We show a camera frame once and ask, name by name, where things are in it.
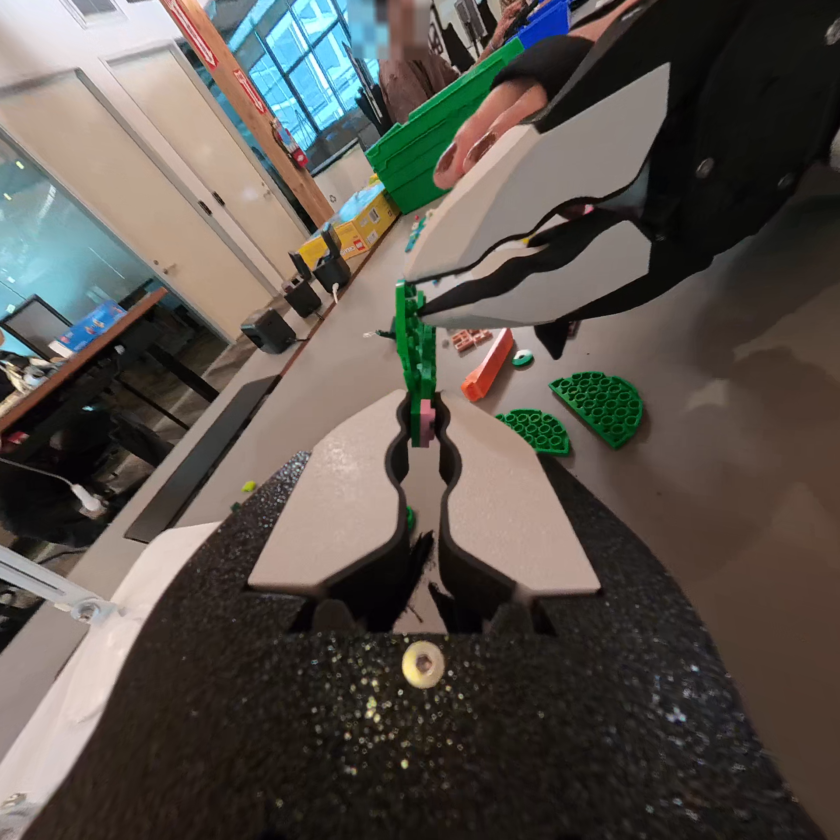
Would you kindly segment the blue plastic bin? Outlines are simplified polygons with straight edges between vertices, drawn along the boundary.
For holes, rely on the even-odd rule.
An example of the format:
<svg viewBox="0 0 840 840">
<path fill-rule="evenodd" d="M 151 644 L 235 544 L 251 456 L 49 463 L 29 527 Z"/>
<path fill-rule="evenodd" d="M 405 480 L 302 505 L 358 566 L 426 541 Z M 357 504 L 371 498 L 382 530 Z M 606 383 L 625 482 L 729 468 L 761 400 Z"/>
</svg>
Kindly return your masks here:
<svg viewBox="0 0 840 840">
<path fill-rule="evenodd" d="M 571 26 L 570 2 L 549 1 L 531 3 L 524 23 L 511 28 L 508 39 L 518 39 L 521 47 L 529 49 L 539 42 L 557 35 L 567 35 Z"/>
</svg>

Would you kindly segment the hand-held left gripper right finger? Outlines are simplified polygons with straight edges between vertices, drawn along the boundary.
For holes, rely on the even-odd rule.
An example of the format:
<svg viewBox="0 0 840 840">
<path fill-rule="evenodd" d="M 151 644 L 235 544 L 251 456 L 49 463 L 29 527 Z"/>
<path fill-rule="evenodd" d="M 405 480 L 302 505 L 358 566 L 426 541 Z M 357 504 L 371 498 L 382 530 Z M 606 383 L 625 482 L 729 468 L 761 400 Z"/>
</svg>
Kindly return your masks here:
<svg viewBox="0 0 840 840">
<path fill-rule="evenodd" d="M 438 394 L 441 582 L 490 621 L 509 603 L 597 595 L 602 585 L 530 445 L 451 392 Z"/>
</svg>

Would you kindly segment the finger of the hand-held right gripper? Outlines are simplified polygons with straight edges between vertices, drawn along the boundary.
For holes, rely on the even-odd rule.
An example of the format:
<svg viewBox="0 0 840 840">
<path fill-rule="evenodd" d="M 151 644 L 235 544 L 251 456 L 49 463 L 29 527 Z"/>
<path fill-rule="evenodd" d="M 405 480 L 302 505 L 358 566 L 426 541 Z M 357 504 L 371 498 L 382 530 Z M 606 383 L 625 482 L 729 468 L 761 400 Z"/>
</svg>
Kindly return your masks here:
<svg viewBox="0 0 840 840">
<path fill-rule="evenodd" d="M 508 243 L 476 267 L 421 284 L 420 319 L 446 329 L 536 326 L 560 319 L 647 274 L 651 239 L 636 221 L 591 211 Z"/>
<path fill-rule="evenodd" d="M 522 238 L 563 203 L 600 199 L 642 170 L 668 109 L 670 65 L 539 132 L 533 123 L 505 132 L 434 210 L 406 261 L 420 282 L 477 265 Z"/>
</svg>

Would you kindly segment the blue lego box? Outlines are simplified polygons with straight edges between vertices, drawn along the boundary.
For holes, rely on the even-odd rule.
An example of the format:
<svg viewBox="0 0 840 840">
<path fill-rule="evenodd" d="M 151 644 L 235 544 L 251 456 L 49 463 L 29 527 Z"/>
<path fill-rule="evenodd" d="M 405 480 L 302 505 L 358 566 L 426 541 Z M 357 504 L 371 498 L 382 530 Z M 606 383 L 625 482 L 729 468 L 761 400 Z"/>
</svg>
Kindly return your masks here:
<svg viewBox="0 0 840 840">
<path fill-rule="evenodd" d="M 109 331 L 126 314 L 127 311 L 116 301 L 105 300 L 58 337 L 54 342 L 56 352 L 64 355 L 80 352 Z"/>
</svg>

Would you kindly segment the white power adapter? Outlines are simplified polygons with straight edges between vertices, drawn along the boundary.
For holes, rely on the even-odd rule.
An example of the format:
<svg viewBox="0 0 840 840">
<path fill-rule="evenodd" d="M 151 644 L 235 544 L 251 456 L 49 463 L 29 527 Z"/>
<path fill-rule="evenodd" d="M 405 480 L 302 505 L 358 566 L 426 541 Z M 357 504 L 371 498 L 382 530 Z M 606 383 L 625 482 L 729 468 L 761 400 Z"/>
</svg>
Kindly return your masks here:
<svg viewBox="0 0 840 840">
<path fill-rule="evenodd" d="M 18 463 L 17 461 L 6 457 L 1 457 L 1 463 L 10 468 L 24 470 L 32 474 L 37 474 L 61 482 L 70 489 L 70 492 L 75 496 L 76 499 L 78 499 L 81 509 L 84 510 L 84 512 L 86 512 L 87 514 L 89 513 L 92 516 L 99 516 L 105 511 L 106 506 L 99 496 L 90 492 L 84 486 L 76 484 L 63 476 L 60 476 L 54 472 L 45 469 L 40 469 L 27 464 Z"/>
</svg>

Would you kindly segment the green lego plate assembly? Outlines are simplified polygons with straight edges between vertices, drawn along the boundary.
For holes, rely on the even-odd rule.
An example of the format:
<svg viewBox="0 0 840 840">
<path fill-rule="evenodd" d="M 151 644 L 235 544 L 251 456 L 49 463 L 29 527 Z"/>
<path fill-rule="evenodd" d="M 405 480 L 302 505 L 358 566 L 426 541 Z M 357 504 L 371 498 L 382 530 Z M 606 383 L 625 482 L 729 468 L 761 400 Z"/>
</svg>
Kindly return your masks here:
<svg viewBox="0 0 840 840">
<path fill-rule="evenodd" d="M 415 448 L 429 447 L 435 436 L 436 421 L 436 329 L 419 318 L 424 303 L 421 290 L 404 280 L 396 284 L 395 344 L 411 398 L 411 436 Z"/>
</svg>

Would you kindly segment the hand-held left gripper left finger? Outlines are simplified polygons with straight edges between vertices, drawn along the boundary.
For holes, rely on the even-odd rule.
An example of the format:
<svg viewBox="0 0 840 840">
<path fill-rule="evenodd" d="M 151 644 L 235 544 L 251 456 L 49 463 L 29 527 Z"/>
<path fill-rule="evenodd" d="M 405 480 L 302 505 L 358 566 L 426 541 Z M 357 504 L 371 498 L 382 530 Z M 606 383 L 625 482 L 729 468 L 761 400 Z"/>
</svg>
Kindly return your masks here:
<svg viewBox="0 0 840 840">
<path fill-rule="evenodd" d="M 255 595 L 345 604 L 393 629 L 408 584 L 408 393 L 396 389 L 322 437 L 248 577 Z"/>
</svg>

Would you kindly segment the dark computer monitor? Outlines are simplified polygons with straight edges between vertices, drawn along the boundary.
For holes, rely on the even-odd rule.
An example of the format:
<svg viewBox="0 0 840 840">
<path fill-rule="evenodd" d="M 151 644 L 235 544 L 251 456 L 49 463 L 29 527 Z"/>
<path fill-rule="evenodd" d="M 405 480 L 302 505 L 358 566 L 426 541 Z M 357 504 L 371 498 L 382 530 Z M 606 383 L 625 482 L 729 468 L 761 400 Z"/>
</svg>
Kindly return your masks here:
<svg viewBox="0 0 840 840">
<path fill-rule="evenodd" d="M 38 295 L 21 303 L 1 318 L 2 330 L 44 360 L 65 359 L 71 351 L 62 349 L 60 338 L 72 322 Z"/>
</svg>

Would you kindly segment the tall black charging dock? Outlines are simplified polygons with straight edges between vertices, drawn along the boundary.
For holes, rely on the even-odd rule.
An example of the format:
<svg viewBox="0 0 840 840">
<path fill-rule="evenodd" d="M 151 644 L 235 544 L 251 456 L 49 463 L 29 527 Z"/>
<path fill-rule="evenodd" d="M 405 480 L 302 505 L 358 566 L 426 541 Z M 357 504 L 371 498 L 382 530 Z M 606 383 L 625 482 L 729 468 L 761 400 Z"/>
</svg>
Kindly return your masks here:
<svg viewBox="0 0 840 840">
<path fill-rule="evenodd" d="M 327 251 L 318 259 L 313 273 L 324 290 L 331 293 L 334 300 L 338 300 L 338 292 L 348 285 L 352 272 L 342 257 L 341 241 L 335 226 L 327 222 L 319 232 Z"/>
</svg>

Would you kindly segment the large window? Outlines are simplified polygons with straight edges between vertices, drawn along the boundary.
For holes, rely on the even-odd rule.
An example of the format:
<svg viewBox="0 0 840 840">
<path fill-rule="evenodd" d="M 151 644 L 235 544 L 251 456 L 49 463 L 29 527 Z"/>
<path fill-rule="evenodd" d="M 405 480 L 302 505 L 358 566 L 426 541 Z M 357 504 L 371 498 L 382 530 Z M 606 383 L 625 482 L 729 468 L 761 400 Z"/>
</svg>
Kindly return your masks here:
<svg viewBox="0 0 840 840">
<path fill-rule="evenodd" d="M 213 1 L 204 9 L 258 94 L 308 158 L 312 175 L 387 131 L 375 60 L 353 62 L 346 1 Z"/>
</svg>

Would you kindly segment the wooden pillar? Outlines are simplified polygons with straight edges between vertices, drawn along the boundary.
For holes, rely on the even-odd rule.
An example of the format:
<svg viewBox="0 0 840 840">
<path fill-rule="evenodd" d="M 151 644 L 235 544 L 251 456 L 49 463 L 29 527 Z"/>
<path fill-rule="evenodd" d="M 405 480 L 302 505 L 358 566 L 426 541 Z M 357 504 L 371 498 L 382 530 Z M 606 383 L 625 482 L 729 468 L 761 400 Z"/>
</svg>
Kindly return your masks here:
<svg viewBox="0 0 840 840">
<path fill-rule="evenodd" d="M 323 226 L 333 215 L 329 201 L 300 155 L 290 152 L 283 143 L 277 118 L 202 5 L 197 1 L 161 1 L 161 5 L 312 222 L 318 228 Z"/>
</svg>

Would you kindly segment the glass office partition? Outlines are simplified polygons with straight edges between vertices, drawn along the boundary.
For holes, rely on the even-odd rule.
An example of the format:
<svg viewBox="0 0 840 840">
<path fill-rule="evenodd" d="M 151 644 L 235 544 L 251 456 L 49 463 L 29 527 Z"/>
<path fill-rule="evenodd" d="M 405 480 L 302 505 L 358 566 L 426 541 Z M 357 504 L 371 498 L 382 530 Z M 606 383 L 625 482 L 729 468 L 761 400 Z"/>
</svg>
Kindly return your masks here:
<svg viewBox="0 0 840 840">
<path fill-rule="evenodd" d="M 163 287 L 140 257 L 2 138 L 2 317 L 39 297 L 73 324 L 106 300 L 129 308 Z"/>
</svg>

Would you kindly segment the orange brick separator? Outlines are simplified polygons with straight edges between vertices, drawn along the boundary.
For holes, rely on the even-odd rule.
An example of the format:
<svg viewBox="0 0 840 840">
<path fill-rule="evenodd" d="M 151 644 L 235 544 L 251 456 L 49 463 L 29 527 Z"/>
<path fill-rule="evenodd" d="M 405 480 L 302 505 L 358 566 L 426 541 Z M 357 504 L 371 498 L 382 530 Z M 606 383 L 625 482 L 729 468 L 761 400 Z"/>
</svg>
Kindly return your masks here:
<svg viewBox="0 0 840 840">
<path fill-rule="evenodd" d="M 495 338 L 485 358 L 470 372 L 461 385 L 464 397 L 471 403 L 485 398 L 513 347 L 510 328 L 504 328 Z"/>
</svg>

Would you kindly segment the person's right hand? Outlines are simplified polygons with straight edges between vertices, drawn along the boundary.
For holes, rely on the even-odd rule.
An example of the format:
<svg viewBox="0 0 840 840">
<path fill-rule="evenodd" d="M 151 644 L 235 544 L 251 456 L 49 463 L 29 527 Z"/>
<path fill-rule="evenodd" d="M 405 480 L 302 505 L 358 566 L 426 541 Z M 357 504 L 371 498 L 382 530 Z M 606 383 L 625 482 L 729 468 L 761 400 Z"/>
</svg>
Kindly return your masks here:
<svg viewBox="0 0 840 840">
<path fill-rule="evenodd" d="M 439 158 L 435 185 L 445 191 L 452 189 L 504 133 L 543 109 L 593 46 L 591 38 L 557 35 L 525 49 L 508 63 Z"/>
</svg>

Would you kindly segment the green half-round lego plate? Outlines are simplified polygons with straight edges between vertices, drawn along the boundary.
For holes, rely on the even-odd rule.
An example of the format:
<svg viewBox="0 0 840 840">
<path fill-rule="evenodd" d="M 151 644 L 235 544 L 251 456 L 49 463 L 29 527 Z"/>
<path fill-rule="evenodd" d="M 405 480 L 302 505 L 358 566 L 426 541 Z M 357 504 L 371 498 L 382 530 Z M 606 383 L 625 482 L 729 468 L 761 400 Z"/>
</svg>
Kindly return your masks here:
<svg viewBox="0 0 840 840">
<path fill-rule="evenodd" d="M 497 414 L 496 419 L 524 439 L 539 455 L 566 457 L 571 453 L 568 432 L 551 413 L 535 408 L 517 408 Z"/>
</svg>

